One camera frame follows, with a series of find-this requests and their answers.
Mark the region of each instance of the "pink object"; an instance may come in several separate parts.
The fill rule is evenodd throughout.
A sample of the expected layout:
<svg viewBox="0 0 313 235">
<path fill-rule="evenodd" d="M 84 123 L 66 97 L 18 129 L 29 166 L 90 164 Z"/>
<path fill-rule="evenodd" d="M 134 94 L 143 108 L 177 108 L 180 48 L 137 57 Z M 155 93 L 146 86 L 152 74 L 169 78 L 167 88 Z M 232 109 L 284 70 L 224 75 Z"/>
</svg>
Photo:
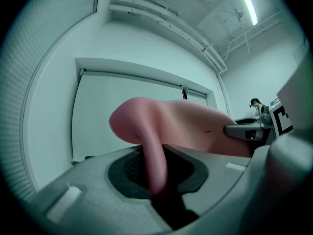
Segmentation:
<svg viewBox="0 0 313 235">
<path fill-rule="evenodd" d="M 142 144 L 152 196 L 163 195 L 167 163 L 163 144 L 197 151 L 251 157 L 248 145 L 223 132 L 236 122 L 229 116 L 190 100 L 159 101 L 135 97 L 120 105 L 110 117 L 113 132 L 122 140 Z"/>
</svg>

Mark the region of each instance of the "white ceiling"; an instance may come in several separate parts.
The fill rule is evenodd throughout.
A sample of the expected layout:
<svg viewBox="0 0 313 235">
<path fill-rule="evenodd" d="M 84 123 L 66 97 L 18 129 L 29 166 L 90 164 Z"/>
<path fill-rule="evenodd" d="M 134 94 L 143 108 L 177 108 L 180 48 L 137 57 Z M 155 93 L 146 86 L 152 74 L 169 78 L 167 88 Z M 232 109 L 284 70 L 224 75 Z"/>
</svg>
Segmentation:
<svg viewBox="0 0 313 235">
<path fill-rule="evenodd" d="M 244 0 L 160 0 L 187 23 L 204 33 L 220 55 L 225 55 L 229 42 L 253 27 Z M 278 11 L 274 0 L 252 0 L 258 22 Z"/>
</svg>

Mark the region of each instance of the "person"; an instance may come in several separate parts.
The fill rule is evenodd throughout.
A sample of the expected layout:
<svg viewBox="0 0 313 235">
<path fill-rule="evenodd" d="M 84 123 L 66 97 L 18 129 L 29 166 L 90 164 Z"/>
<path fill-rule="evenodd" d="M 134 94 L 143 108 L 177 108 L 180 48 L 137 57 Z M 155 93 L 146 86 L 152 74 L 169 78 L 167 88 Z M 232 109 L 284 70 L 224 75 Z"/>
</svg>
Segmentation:
<svg viewBox="0 0 313 235">
<path fill-rule="evenodd" d="M 257 98 L 251 99 L 251 101 L 250 101 L 250 108 L 251 108 L 252 106 L 253 106 L 254 108 L 256 108 L 254 115 L 255 115 L 255 116 L 261 115 L 262 103 L 260 102 L 260 100 L 257 99 Z"/>
</svg>

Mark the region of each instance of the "ceiling light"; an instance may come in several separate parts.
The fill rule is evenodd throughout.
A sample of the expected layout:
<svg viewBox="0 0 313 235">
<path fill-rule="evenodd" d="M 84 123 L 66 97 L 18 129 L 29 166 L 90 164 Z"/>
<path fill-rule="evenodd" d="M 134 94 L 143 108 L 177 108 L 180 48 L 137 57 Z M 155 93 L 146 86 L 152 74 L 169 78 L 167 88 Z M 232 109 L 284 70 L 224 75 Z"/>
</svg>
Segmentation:
<svg viewBox="0 0 313 235">
<path fill-rule="evenodd" d="M 256 14 L 255 14 L 255 10 L 254 10 L 252 1 L 251 1 L 251 0 L 245 0 L 245 2 L 246 2 L 246 5 L 247 5 L 247 7 L 248 7 L 250 16 L 251 16 L 252 24 L 253 24 L 253 25 L 256 25 L 256 24 L 258 23 L 258 19 L 257 19 L 257 17 L 256 17 Z"/>
</svg>

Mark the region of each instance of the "white wall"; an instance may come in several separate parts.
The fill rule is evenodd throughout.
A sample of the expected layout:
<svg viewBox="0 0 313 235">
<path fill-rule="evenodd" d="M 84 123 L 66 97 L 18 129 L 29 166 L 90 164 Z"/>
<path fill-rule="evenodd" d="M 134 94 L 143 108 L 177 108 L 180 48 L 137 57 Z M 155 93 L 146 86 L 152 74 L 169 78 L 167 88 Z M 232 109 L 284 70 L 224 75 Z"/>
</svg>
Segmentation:
<svg viewBox="0 0 313 235">
<path fill-rule="evenodd" d="M 78 87 L 75 57 L 109 20 L 110 0 L 79 22 L 51 50 L 31 86 L 24 114 L 23 144 L 34 186 L 40 190 L 71 168 L 71 120 Z"/>
<path fill-rule="evenodd" d="M 251 55 L 246 45 L 230 53 L 226 64 L 228 71 L 222 75 L 232 118 L 249 117 L 255 108 L 249 108 L 252 98 L 269 104 L 297 68 L 293 53 L 303 39 L 293 37 L 279 28 L 256 43 Z"/>
<path fill-rule="evenodd" d="M 215 73 L 184 48 L 145 29 L 111 21 L 100 30 L 92 47 L 80 54 L 145 65 L 186 78 L 212 90 L 218 109 L 227 112 Z"/>
</svg>

